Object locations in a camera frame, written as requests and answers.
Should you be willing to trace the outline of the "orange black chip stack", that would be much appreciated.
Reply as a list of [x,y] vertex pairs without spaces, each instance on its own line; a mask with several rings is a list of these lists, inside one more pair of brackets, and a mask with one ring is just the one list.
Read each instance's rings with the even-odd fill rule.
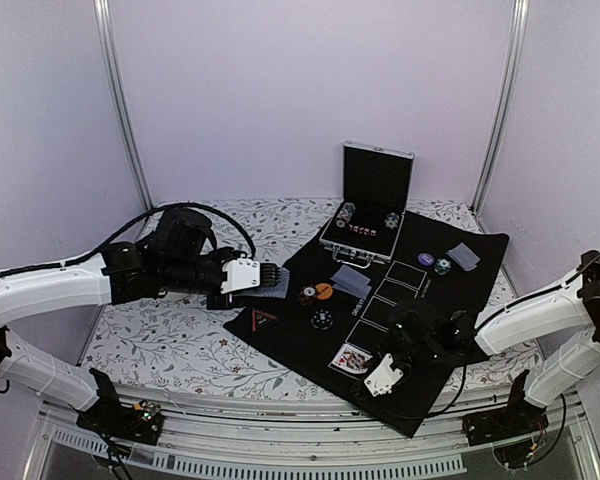
[[315,286],[304,286],[298,295],[298,302],[302,306],[310,306],[314,304],[316,297],[317,290]]

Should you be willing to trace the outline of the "purple small blind button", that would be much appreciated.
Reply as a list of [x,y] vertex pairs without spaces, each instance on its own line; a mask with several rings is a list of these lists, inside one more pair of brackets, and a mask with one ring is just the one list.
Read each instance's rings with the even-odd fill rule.
[[435,263],[435,258],[429,253],[420,253],[417,259],[418,262],[424,266],[431,266]]

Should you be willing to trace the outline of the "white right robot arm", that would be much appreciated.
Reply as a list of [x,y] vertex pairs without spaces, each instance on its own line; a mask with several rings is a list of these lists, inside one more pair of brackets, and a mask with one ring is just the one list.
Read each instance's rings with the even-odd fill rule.
[[524,341],[571,329],[573,335],[539,366],[514,382],[497,427],[517,436],[565,390],[600,366],[600,252],[585,252],[561,279],[480,313],[441,315],[424,299],[389,314],[376,364],[363,382],[374,397],[392,392],[420,365],[466,368]]

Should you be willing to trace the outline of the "blue playing card deck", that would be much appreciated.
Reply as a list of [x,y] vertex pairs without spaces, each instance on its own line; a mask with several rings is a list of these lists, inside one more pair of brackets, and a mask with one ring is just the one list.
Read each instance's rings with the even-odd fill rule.
[[285,298],[288,292],[288,284],[280,283],[275,286],[259,286],[238,292],[239,296],[255,298]]

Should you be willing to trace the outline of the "orange big blind button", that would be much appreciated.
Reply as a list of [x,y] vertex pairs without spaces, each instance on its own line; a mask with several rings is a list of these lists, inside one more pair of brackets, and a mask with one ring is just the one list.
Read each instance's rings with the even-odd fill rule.
[[318,300],[328,300],[333,296],[334,289],[329,283],[319,283],[315,286],[316,298]]

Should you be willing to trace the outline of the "dealt blue card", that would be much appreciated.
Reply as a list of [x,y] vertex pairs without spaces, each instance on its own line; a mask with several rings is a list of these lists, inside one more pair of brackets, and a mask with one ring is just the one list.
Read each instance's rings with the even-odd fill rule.
[[474,270],[480,262],[480,257],[471,250],[456,252],[454,254],[454,259],[464,271]]
[[448,250],[446,254],[465,272],[474,270],[480,262],[480,257],[464,243],[459,243],[454,248]]
[[369,284],[349,284],[341,281],[335,281],[333,285],[335,290],[344,292],[358,299],[366,299],[371,291]]
[[370,279],[358,270],[347,265],[342,265],[332,276],[331,280],[349,284],[369,284]]

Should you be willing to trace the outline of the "black and green chip stack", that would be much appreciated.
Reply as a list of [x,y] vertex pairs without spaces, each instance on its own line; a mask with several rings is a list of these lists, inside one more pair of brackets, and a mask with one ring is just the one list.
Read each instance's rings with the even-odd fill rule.
[[311,326],[318,330],[329,330],[333,326],[333,316],[328,310],[318,310],[311,317]]

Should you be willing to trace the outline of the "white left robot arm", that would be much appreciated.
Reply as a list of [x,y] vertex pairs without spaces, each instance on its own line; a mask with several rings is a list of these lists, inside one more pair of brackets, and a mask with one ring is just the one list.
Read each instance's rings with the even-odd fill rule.
[[78,314],[173,295],[228,298],[259,283],[254,257],[219,246],[211,220],[189,208],[164,211],[155,230],[136,241],[0,270],[0,378],[88,411],[106,433],[121,433],[129,415],[110,380],[75,364],[74,350],[87,338]]

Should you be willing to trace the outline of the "green blue chip stack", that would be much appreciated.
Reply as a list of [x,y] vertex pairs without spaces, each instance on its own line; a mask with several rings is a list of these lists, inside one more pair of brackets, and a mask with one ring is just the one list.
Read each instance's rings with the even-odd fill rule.
[[447,258],[438,258],[434,263],[434,271],[438,275],[447,275],[452,268],[452,263]]

